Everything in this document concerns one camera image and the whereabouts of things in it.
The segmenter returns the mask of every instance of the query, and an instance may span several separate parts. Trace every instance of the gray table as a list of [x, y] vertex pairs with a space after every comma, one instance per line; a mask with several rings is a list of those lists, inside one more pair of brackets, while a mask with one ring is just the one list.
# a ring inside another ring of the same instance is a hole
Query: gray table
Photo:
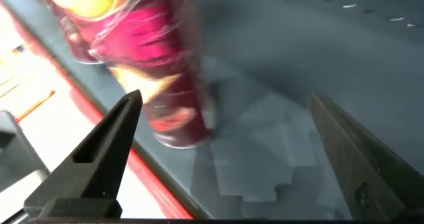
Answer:
[[[36, 0], [4, 0], [106, 109], [124, 94], [102, 66], [74, 62]], [[307, 112], [329, 96], [424, 173], [423, 0], [196, 0], [205, 76], [217, 102], [211, 144], [135, 139], [212, 218], [350, 219]]]

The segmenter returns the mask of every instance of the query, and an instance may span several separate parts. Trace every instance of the white floor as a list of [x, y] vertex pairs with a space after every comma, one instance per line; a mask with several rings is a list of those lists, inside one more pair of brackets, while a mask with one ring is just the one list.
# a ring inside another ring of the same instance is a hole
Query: white floor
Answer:
[[[53, 171], [90, 132], [94, 124], [74, 105], [70, 87], [53, 70], [49, 77], [55, 94], [25, 117], [20, 125], [27, 139], [50, 171]], [[165, 218], [159, 205], [127, 167], [118, 194], [122, 218]]]

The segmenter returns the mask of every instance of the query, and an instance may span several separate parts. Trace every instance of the red can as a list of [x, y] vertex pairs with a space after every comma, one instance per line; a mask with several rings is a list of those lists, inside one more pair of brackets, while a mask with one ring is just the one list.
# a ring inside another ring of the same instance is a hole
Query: red can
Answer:
[[53, 1], [75, 5], [63, 9], [90, 43], [91, 54], [114, 64], [110, 70], [127, 91], [141, 90], [160, 142], [189, 148], [210, 137], [212, 102], [199, 78], [189, 0]]

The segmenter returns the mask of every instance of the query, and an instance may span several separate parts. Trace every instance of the red table edge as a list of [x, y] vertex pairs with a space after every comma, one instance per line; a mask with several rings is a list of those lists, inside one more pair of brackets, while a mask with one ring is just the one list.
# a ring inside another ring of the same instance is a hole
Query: red table edge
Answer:
[[[70, 96], [76, 103], [79, 110], [94, 124], [102, 120], [103, 114], [96, 108], [88, 98], [78, 89], [77, 85], [69, 78], [64, 68], [59, 65], [53, 55], [44, 47], [40, 41], [32, 35], [26, 25], [16, 18], [16, 16], [0, 1], [0, 7], [13, 19], [17, 32], [22, 36], [23, 40], [30, 44], [30, 50], [35, 55], [43, 56], [48, 59], [52, 66], [55, 67], [58, 74], [70, 85]], [[186, 208], [176, 199], [169, 189], [159, 180], [152, 172], [148, 165], [140, 158], [134, 148], [131, 148], [127, 164], [136, 174], [137, 178], [142, 182], [153, 198], [158, 202], [162, 213], [168, 219], [193, 219], [193, 216]]]

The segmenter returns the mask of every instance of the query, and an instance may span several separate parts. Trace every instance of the cylindrical container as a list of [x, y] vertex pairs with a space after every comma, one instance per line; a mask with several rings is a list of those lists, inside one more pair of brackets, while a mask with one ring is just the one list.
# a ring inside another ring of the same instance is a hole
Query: cylindrical container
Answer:
[[91, 0], [63, 6], [91, 54], [111, 62], [127, 91], [141, 90], [156, 138], [174, 148], [211, 135], [212, 102], [199, 79], [199, 58], [188, 39], [188, 0]]
[[66, 16], [59, 6], [52, 0], [42, 0], [46, 6], [54, 13], [59, 21], [60, 27], [64, 31], [66, 42], [74, 55], [75, 60], [83, 64], [99, 64], [102, 63], [89, 54], [90, 46], [88, 42], [81, 36], [74, 22]]

